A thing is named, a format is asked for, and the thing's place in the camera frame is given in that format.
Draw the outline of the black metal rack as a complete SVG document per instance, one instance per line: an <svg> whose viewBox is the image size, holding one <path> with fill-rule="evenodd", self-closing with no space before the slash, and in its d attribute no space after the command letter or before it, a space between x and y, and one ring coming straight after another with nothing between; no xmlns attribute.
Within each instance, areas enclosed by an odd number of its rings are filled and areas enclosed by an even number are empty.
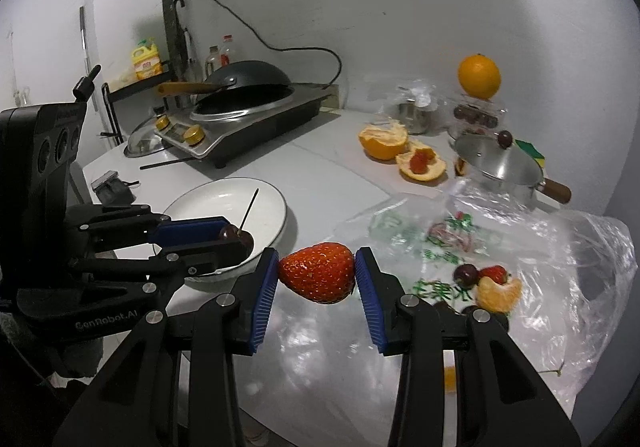
<svg viewBox="0 0 640 447"><path fill-rule="evenodd" d="M175 79L175 72L164 71L157 76L132 82L113 90L104 82L100 87L103 105L106 111L108 126L101 133L117 146L126 141L128 132L140 121L154 117L159 112L169 109L166 98L155 93L157 85Z"/></svg>

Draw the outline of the steel pot with lid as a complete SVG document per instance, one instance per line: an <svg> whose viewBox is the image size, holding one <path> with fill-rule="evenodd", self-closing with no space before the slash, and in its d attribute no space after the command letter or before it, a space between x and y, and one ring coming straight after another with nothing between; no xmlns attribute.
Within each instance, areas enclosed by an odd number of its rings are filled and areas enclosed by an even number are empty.
<svg viewBox="0 0 640 447"><path fill-rule="evenodd" d="M508 195L525 207L533 207L537 194L558 204L568 204L572 191L544 176L542 167L515 143L512 134L461 134L454 141L460 176L471 178L496 194Z"/></svg>

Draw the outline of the red cap sauce bottle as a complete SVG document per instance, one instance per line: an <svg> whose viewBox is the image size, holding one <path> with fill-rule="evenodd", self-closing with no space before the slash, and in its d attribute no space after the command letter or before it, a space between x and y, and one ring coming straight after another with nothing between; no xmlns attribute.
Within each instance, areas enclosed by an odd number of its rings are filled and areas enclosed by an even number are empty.
<svg viewBox="0 0 640 447"><path fill-rule="evenodd" d="M224 36L219 54L221 66L228 66L238 60L238 56L236 56L238 52L231 34Z"/></svg>

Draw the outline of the whole orange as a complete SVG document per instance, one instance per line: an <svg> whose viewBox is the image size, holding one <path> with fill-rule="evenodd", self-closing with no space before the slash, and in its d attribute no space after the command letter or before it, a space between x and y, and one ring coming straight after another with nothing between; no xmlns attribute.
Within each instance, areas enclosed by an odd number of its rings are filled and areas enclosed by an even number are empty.
<svg viewBox="0 0 640 447"><path fill-rule="evenodd" d="M490 100L500 89L501 74L490 58L476 54L465 57L459 64L458 80L466 94Z"/></svg>

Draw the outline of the dark cherry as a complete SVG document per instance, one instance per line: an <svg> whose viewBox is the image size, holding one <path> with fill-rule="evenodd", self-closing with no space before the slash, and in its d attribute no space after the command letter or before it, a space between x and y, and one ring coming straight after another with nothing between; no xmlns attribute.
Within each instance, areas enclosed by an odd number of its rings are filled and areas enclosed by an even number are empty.
<svg viewBox="0 0 640 447"><path fill-rule="evenodd" d="M465 316L480 317L485 320L490 318L495 320L506 332L510 331L509 318L504 313L496 313L495 311L487 311L487 309L480 308L476 305L469 305L462 309L462 314Z"/></svg>
<svg viewBox="0 0 640 447"><path fill-rule="evenodd" d="M248 204L245 213L242 217L242 221L239 227L236 227L232 224L224 225L222 230L219 233L219 238L221 240L237 240L244 247L246 254L250 254L254 250L254 238L253 236L244 229L246 221L250 216L250 211L252 211L257 196L259 194L259 189L256 188L252 198L250 198L250 203Z"/></svg>
<svg viewBox="0 0 640 447"><path fill-rule="evenodd" d="M478 279L480 272L472 264L462 264L454 270L454 282L463 290L471 290Z"/></svg>

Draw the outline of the yellow oil bottle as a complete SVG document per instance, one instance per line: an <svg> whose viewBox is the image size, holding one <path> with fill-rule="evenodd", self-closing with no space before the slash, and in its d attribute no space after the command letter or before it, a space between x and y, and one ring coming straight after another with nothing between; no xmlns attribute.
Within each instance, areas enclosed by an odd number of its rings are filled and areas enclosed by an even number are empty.
<svg viewBox="0 0 640 447"><path fill-rule="evenodd" d="M160 51L153 40L142 40L131 52L134 75L139 81L158 76L163 72Z"/></svg>

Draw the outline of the black umbrella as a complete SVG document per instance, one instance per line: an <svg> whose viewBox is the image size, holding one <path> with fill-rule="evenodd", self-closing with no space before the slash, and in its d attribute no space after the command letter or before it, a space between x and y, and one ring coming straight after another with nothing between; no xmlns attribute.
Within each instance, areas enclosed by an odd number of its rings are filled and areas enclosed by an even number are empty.
<svg viewBox="0 0 640 447"><path fill-rule="evenodd" d="M175 22L176 22L176 45L180 57L181 67L183 70L183 77L188 80L195 80L196 73L194 69L195 60L191 56L191 36L188 28L186 28L180 18L180 11L186 7L184 0L173 0L172 6L174 7Z"/></svg>

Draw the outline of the steel pot lid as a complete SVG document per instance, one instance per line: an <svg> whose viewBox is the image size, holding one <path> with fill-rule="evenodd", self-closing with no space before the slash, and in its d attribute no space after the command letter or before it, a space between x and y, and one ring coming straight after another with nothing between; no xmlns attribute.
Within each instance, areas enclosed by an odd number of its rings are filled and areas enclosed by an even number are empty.
<svg viewBox="0 0 640 447"><path fill-rule="evenodd" d="M129 135L124 155L127 158L141 158L156 154L164 149L164 142L155 133L155 119L149 118L139 124Z"/></svg>

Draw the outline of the tangerine segment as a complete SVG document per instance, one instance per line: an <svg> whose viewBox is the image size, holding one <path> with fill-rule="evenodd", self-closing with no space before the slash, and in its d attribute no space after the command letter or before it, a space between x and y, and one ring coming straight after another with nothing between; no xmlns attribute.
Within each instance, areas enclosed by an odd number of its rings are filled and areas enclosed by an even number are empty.
<svg viewBox="0 0 640 447"><path fill-rule="evenodd" d="M508 314L518 304L523 284L520 279L509 280L499 285L488 277L483 277L477 285L476 303L491 313Z"/></svg>
<svg viewBox="0 0 640 447"><path fill-rule="evenodd" d="M457 369L454 365L444 367L444 388L446 394L457 392Z"/></svg>

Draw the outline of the black chopstick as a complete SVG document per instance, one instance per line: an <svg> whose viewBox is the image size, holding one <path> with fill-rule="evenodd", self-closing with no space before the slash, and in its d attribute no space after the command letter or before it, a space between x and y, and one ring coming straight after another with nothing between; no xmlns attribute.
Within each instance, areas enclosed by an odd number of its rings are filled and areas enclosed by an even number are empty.
<svg viewBox="0 0 640 447"><path fill-rule="evenodd" d="M193 161L193 160L198 161L198 158L190 156L190 157L183 157L183 158L178 158L178 159L172 159L172 160L149 163L149 164L145 164L144 166L140 166L139 170L140 171L146 171L146 170L156 169L156 168L160 168L160 167L171 166L171 164L190 162L190 161Z"/></svg>

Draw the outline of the glass container with fruit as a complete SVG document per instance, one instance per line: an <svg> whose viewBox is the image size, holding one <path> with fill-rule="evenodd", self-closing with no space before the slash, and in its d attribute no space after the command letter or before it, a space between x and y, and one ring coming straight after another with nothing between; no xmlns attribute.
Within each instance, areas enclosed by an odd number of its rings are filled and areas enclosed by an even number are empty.
<svg viewBox="0 0 640 447"><path fill-rule="evenodd" d="M468 95L447 98L447 132L456 140L463 134L497 135L504 129L506 108L491 100Z"/></svg>

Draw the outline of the peeled orange half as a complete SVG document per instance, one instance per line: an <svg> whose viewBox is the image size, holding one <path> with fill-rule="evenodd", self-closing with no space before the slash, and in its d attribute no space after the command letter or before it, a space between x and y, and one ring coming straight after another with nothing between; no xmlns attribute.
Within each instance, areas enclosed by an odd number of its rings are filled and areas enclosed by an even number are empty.
<svg viewBox="0 0 640 447"><path fill-rule="evenodd" d="M366 126L358 134L358 141L370 158L390 161L405 151L409 133L401 123L390 121L387 126Z"/></svg>

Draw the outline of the clear plastic bag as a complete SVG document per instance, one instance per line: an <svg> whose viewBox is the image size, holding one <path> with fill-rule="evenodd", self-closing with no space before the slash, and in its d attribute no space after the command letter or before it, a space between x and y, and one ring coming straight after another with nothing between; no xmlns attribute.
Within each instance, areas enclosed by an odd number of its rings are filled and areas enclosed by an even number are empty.
<svg viewBox="0 0 640 447"><path fill-rule="evenodd" d="M622 222L532 209L470 181L434 199L393 196L334 236L371 248L383 271L428 303L500 318L565 410L610 342L638 268Z"/></svg>

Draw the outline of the induction cooker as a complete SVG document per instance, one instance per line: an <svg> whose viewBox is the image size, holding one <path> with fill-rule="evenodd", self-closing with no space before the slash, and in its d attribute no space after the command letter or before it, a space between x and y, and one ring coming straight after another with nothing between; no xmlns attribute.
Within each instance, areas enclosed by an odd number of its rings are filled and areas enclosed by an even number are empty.
<svg viewBox="0 0 640 447"><path fill-rule="evenodd" d="M239 155L297 129L319 115L321 107L337 107L337 89L293 84L281 95L248 96L230 109L206 97L193 108L156 119L154 133L194 160L222 168Z"/></svg>

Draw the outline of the strawberry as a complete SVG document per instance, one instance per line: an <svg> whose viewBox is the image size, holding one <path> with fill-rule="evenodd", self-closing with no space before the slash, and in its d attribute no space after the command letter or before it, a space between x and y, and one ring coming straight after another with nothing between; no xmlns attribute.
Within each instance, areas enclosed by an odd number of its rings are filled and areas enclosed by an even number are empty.
<svg viewBox="0 0 640 447"><path fill-rule="evenodd" d="M501 265L494 265L482 268L480 278L489 278L497 285L504 285L509 281L509 274Z"/></svg>
<svg viewBox="0 0 640 447"><path fill-rule="evenodd" d="M337 242L317 243L285 256L278 272L288 289L314 303L341 302L355 288L355 256Z"/></svg>

